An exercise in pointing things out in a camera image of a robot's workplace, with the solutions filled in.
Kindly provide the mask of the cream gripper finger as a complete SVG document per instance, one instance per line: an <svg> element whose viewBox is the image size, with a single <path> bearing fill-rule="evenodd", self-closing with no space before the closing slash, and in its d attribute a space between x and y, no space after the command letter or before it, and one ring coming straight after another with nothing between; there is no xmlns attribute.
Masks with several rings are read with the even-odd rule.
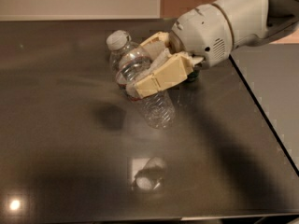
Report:
<svg viewBox="0 0 299 224"><path fill-rule="evenodd" d="M185 51L171 54L169 49L165 49L149 69L141 72L126 85L126 91L136 99L165 91L184 81L203 60L202 56L193 57Z"/></svg>
<svg viewBox="0 0 299 224"><path fill-rule="evenodd" d="M158 32L142 42L140 46L146 50L151 59L156 59L163 50L169 47L169 33Z"/></svg>

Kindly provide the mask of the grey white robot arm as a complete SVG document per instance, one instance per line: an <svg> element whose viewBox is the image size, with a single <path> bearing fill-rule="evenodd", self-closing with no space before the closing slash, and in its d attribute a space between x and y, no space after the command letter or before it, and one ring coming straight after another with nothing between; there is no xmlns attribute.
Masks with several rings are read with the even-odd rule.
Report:
<svg viewBox="0 0 299 224"><path fill-rule="evenodd" d="M261 46L294 32L299 22L299 0L217 0L181 15L168 33L143 42L163 42L147 71L126 85L134 98L165 91L195 71L226 60L242 46Z"/></svg>

